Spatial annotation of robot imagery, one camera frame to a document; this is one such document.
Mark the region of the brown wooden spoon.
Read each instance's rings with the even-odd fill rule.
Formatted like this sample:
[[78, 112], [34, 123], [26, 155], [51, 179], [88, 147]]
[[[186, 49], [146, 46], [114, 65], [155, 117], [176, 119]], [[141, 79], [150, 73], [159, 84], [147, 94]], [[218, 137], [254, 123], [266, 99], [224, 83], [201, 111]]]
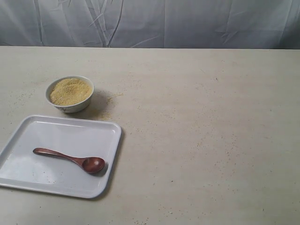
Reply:
[[35, 148], [33, 150], [33, 153], [42, 156], [58, 157], [69, 160], [77, 164], [88, 174], [96, 174], [100, 172], [105, 166], [105, 161], [100, 157], [71, 157], [60, 152], [45, 148]]

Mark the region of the tan grain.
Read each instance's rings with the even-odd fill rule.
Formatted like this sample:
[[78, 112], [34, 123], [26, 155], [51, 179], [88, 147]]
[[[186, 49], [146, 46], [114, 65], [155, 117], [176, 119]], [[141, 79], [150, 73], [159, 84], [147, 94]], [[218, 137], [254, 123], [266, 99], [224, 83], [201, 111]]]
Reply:
[[86, 100], [92, 88], [78, 78], [67, 78], [59, 81], [50, 93], [50, 101], [55, 105], [75, 105]]

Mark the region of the white floral ceramic bowl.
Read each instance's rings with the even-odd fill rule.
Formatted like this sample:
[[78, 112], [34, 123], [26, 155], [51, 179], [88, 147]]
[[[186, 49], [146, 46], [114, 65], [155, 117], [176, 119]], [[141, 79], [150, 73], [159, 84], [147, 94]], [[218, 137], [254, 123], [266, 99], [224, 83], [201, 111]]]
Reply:
[[[78, 78], [80, 80], [85, 81], [92, 88], [92, 93], [86, 100], [84, 100], [84, 101], [82, 101], [78, 104], [75, 104], [75, 105], [67, 105], [67, 106], [55, 105], [50, 101], [50, 93], [53, 90], [54, 86], [59, 81], [61, 81], [63, 79], [67, 79], [67, 78]], [[47, 101], [50, 105], [56, 107], [57, 109], [61, 110], [62, 112], [64, 112], [64, 113], [76, 113], [76, 112], [79, 112], [79, 111], [85, 109], [87, 106], [89, 106], [89, 104], [91, 103], [93, 93], [94, 93], [94, 84], [92, 83], [92, 81], [90, 79], [88, 79], [86, 77], [83, 77], [83, 76], [67, 76], [67, 77], [63, 77], [63, 78], [60, 78], [60, 79], [55, 80], [54, 82], [52, 82], [48, 86], [48, 88], [46, 89], [45, 97], [46, 97], [46, 99], [47, 99]]]

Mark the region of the white backdrop curtain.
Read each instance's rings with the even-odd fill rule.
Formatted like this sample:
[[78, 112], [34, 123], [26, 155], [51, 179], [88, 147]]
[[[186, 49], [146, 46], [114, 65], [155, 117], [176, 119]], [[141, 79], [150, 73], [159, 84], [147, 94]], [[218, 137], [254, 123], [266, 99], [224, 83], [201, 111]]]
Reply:
[[299, 49], [297, 0], [3, 0], [6, 46]]

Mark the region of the white rectangular plastic tray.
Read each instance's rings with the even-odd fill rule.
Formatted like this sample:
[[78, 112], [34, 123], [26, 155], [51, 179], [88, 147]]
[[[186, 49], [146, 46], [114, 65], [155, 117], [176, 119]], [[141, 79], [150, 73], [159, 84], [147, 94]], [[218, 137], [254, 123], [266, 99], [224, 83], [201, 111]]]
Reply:
[[[106, 188], [122, 130], [113, 122], [32, 115], [25, 118], [0, 153], [3, 187], [91, 199]], [[95, 175], [75, 163], [37, 155], [46, 148], [69, 156], [100, 157]]]

